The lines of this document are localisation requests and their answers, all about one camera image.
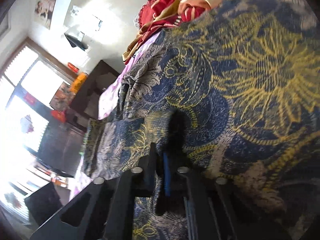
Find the bed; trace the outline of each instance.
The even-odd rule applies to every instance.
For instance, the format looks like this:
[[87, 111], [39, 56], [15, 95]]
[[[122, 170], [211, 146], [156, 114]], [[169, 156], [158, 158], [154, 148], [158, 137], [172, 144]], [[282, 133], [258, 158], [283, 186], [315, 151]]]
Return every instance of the bed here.
[[[178, 110], [192, 163], [231, 179], [299, 239], [320, 212], [319, 34], [305, 0], [223, 0], [160, 29], [101, 95], [74, 194], [134, 167], [151, 142], [161, 154]], [[186, 239], [183, 215], [157, 216], [156, 205], [136, 199], [133, 239]]]

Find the patterned blanket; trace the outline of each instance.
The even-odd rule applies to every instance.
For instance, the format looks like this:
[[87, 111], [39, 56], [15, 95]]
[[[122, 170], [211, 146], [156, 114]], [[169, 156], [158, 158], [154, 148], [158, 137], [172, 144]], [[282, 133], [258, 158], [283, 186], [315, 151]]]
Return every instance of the patterned blanket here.
[[[83, 171], [118, 177], [150, 142], [161, 154], [178, 109], [194, 165], [233, 180], [298, 239], [319, 213], [319, 34], [305, 0], [224, 0], [162, 30], [124, 76], [116, 109], [92, 120]], [[158, 191], [136, 200], [133, 239], [187, 239], [178, 205], [157, 216], [157, 201]]]

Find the window pane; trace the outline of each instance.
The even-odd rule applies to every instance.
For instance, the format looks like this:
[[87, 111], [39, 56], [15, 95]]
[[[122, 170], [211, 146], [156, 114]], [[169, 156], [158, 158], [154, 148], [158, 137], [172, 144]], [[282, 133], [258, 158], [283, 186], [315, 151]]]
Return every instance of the window pane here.
[[[30, 115], [31, 117], [31, 122], [34, 130], [30, 133], [23, 133], [21, 131], [20, 119], [27, 115]], [[9, 134], [11, 133], [12, 136], [9, 139], [10, 142], [4, 143], [16, 145], [24, 144], [37, 152], [42, 136], [49, 122], [33, 109], [31, 109], [30, 106], [28, 106], [17, 96], [13, 97], [12, 101], [7, 107], [6, 117], [7, 120], [10, 120], [10, 122], [7, 124], [5, 131]]]
[[0, 114], [2, 114], [2, 111], [5, 109], [5, 106], [7, 105], [10, 96], [12, 95], [14, 90], [14, 86], [10, 84], [6, 78], [1, 77], [0, 78]]
[[21, 85], [44, 105], [49, 106], [51, 99], [64, 80], [38, 61], [23, 79]]
[[37, 58], [37, 53], [28, 47], [24, 47], [11, 62], [4, 74], [16, 86]]

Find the yellow floral motif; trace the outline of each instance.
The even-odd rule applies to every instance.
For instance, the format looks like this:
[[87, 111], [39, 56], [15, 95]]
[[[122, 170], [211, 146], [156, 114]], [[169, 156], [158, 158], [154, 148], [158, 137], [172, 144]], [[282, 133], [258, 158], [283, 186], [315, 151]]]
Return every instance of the yellow floral motif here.
[[132, 240], [147, 240], [156, 234], [157, 230], [150, 225], [150, 222], [144, 224], [141, 228], [136, 223], [133, 224]]
[[218, 57], [235, 60], [237, 68], [214, 76], [213, 87], [235, 101], [237, 129], [264, 121], [264, 129], [278, 138], [288, 136], [291, 124], [301, 121], [302, 107], [311, 113], [320, 106], [320, 54], [312, 49], [314, 41], [286, 30], [271, 15], [248, 26], [252, 38], [230, 39], [224, 47], [232, 48], [231, 54]]

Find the pink bed sheet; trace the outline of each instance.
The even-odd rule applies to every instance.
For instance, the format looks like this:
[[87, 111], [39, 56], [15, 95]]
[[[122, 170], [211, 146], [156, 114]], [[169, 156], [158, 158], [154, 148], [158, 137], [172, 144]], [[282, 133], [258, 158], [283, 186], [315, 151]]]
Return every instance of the pink bed sheet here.
[[118, 92], [121, 87], [121, 80], [123, 76], [132, 68], [142, 54], [150, 47], [150, 45], [155, 42], [158, 35], [159, 33], [155, 33], [135, 52], [129, 63], [125, 65], [122, 73], [117, 77], [116, 81], [102, 93], [99, 99], [99, 119], [107, 117], [116, 107], [118, 102]]

